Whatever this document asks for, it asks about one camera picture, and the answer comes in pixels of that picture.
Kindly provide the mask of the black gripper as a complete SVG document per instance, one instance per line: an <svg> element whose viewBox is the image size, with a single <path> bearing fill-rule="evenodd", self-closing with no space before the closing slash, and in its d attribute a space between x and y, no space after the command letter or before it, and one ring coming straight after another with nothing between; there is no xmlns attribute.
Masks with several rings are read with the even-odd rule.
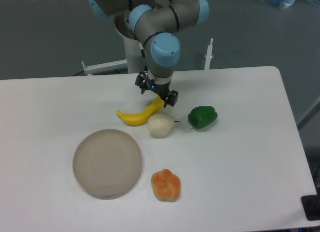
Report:
<svg viewBox="0 0 320 232"><path fill-rule="evenodd" d="M157 94L164 101L164 108L168 105L174 107L178 101L178 92L170 91L170 83L172 77L159 78L149 77L144 71L141 71L135 80L135 85L141 90L141 94L144 94L146 90L151 90Z"/></svg>

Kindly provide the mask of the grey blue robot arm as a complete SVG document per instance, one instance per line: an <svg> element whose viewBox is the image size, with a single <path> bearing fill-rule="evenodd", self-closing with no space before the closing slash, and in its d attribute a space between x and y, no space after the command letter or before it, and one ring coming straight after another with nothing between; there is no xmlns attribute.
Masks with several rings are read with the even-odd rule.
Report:
<svg viewBox="0 0 320 232"><path fill-rule="evenodd" d="M156 0L89 0L97 15L127 13L129 30L141 43L148 70L142 71L135 84L144 93L157 94L164 105L174 106L178 92L170 90L174 67L179 61L181 45L175 32L205 21L210 13L207 0L169 0L156 8Z"/></svg>

